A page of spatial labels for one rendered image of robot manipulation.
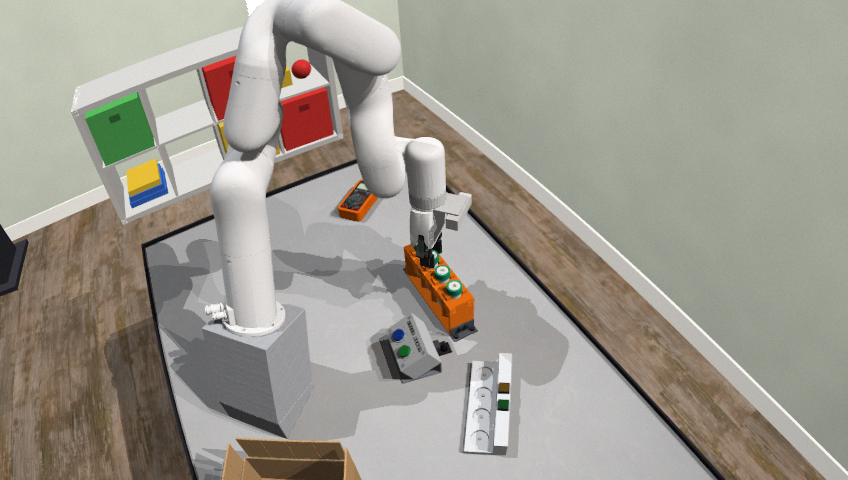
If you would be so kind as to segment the black table edge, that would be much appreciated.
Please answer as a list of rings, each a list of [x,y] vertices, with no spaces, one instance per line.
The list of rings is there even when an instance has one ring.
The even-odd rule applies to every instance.
[[[346,162],[344,164],[335,166],[333,168],[327,169],[325,171],[319,172],[317,174],[311,175],[309,177],[303,178],[301,180],[295,181],[295,182],[290,183],[288,185],[285,185],[285,186],[282,186],[282,187],[277,188],[275,190],[272,190],[270,192],[267,192],[266,197],[272,196],[274,194],[277,194],[277,193],[282,192],[284,190],[287,190],[289,188],[295,187],[295,186],[300,185],[302,183],[308,182],[310,180],[316,179],[318,177],[324,176],[326,174],[332,173],[334,171],[340,170],[342,168],[351,166],[351,165],[356,164],[356,163],[357,163],[357,161],[355,159],[355,160]],[[706,457],[695,447],[695,445],[684,435],[684,433],[672,422],[672,420],[661,410],[661,408],[649,397],[649,395],[637,384],[637,382],[610,355],[610,353],[595,339],[595,337],[578,321],[578,319],[559,301],[559,299],[535,276],[535,274],[497,237],[497,235],[470,208],[468,210],[468,213],[512,257],[512,259],[535,281],[535,283],[554,301],[554,303],[570,318],[570,320],[585,334],[585,336],[598,348],[598,350],[611,362],[611,364],[635,388],[635,390],[646,400],[646,402],[668,424],[668,426],[678,435],[678,437],[688,446],[688,448],[698,457],[698,459],[708,468],[708,470],[718,480],[726,480],[716,470],[716,468],[706,459]],[[191,457],[190,457],[189,450],[188,450],[188,447],[187,447],[187,443],[186,443],[186,440],[185,440],[185,436],[184,436],[184,433],[183,433],[182,425],[181,425],[179,414],[178,414],[178,411],[177,411],[177,407],[176,407],[176,403],[175,403],[175,399],[174,399],[174,395],[173,395],[173,391],[172,391],[172,387],[171,387],[171,383],[170,383],[170,379],[169,379],[169,374],[168,374],[168,370],[167,370],[167,366],[166,366],[166,362],[165,362],[165,357],[164,357],[164,353],[163,353],[163,348],[162,348],[162,343],[161,343],[161,339],[160,339],[160,334],[159,334],[159,329],[158,329],[158,324],[157,324],[157,319],[156,319],[156,314],[155,314],[155,308],[154,308],[154,303],[153,303],[153,298],[152,298],[152,292],[151,292],[151,286],[150,286],[150,280],[149,280],[149,274],[148,274],[148,268],[147,268],[147,261],[146,261],[146,255],[145,255],[145,248],[150,246],[150,245],[153,245],[157,242],[160,242],[164,239],[167,239],[171,236],[174,236],[178,233],[186,231],[190,228],[198,226],[202,223],[210,221],[212,219],[214,219],[214,215],[210,215],[210,216],[205,217],[203,219],[200,219],[196,222],[188,224],[184,227],[176,229],[172,232],[169,232],[165,235],[162,235],[158,238],[155,238],[151,241],[148,241],[144,244],[141,244],[143,261],[144,261],[144,268],[145,268],[145,274],[146,274],[146,281],[147,281],[147,287],[148,287],[148,293],[149,293],[149,299],[150,299],[150,304],[151,304],[151,310],[152,310],[153,321],[154,321],[159,351],[160,351],[160,355],[161,355],[162,365],[163,365],[163,369],[164,369],[164,373],[165,373],[165,378],[166,378],[166,382],[167,382],[169,395],[170,395],[173,411],[174,411],[174,414],[175,414],[178,430],[179,430],[179,433],[180,433],[181,441],[182,441],[182,444],[183,444],[183,448],[184,448],[184,451],[185,451],[185,455],[186,455],[186,458],[187,458],[187,462],[188,462],[189,469],[190,469],[193,480],[197,480],[197,477],[196,477],[196,474],[195,474],[195,471],[194,471],[194,467],[193,467],[193,464],[192,464],[192,461],[191,461]]]

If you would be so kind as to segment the black mounting bracket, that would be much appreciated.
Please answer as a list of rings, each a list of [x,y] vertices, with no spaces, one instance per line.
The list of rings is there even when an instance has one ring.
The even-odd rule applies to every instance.
[[[468,326],[469,326],[469,328],[468,328],[468,329],[465,329],[465,328],[464,328],[464,325],[466,325],[466,324],[468,324]],[[473,334],[473,333],[475,333],[475,332],[477,332],[477,331],[478,331],[478,330],[476,329],[476,327],[475,327],[475,326],[474,326],[474,327],[475,327],[475,330],[474,330],[474,331],[471,331],[471,330],[470,330],[470,327],[471,327],[471,326],[474,326],[474,319],[471,319],[471,320],[469,320],[469,321],[467,321],[467,322],[465,322],[465,323],[463,323],[463,324],[461,324],[461,325],[458,325],[458,326],[456,326],[456,327],[454,327],[454,328],[450,329],[450,336],[451,336],[451,338],[454,340],[454,342],[456,342],[456,341],[458,341],[458,340],[460,340],[460,339],[463,339],[463,338],[465,338],[465,337],[467,337],[467,336],[469,336],[469,335],[471,335],[471,334]],[[463,329],[461,332],[459,332],[459,331],[458,331],[458,328],[459,328],[459,327],[461,327],[461,328]],[[454,334],[458,334],[458,335],[459,335],[459,338],[458,338],[458,339],[455,339],[455,338],[454,338]]]

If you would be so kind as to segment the orange tube rack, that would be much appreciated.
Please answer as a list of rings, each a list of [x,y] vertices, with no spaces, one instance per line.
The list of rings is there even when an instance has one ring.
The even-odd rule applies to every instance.
[[[449,335],[450,329],[474,319],[474,297],[440,255],[438,266],[446,265],[450,268],[451,274],[449,281],[458,280],[463,285],[461,297],[458,299],[451,299],[450,295],[447,293],[446,285],[449,281],[445,284],[441,284],[438,279],[436,279],[435,268],[428,269],[428,267],[420,265],[420,258],[416,257],[416,250],[414,250],[414,247],[411,246],[411,244],[404,246],[404,256],[407,276]],[[417,271],[421,278],[417,275]],[[427,285],[430,287],[431,291],[427,289]],[[438,304],[437,298],[441,302],[442,306]]]

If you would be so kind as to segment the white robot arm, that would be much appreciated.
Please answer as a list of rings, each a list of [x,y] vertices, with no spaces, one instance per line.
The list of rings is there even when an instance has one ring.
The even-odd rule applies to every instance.
[[[371,194],[396,196],[406,172],[410,203],[446,213],[446,229],[455,231],[472,204],[471,194],[446,193],[439,140],[394,137],[387,73],[398,64],[401,46],[390,28],[340,0],[262,1],[241,32],[223,120],[227,154],[210,187],[226,295],[205,312],[243,337],[269,334],[285,321],[275,297],[266,190],[282,126],[279,98],[291,41],[332,58]]]

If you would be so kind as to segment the orange digital multimeter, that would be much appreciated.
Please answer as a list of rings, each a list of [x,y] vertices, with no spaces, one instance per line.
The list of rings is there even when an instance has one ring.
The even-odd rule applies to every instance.
[[[338,206],[341,218],[361,221],[378,197],[371,194],[359,180]]]

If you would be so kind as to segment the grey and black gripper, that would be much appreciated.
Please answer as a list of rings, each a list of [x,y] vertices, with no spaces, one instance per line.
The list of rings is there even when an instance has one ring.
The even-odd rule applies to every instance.
[[[410,244],[417,244],[416,257],[420,258],[420,265],[434,268],[435,250],[442,253],[442,229],[445,225],[446,213],[431,210],[423,210],[414,207],[411,203],[410,211]],[[427,247],[428,251],[424,250]]]

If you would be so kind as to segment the grey key housing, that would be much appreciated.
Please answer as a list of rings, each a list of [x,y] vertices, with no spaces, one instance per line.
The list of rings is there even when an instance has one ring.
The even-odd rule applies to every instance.
[[[452,353],[448,342],[432,342],[425,323],[413,313],[386,329],[386,332],[402,383],[441,373],[439,356]]]

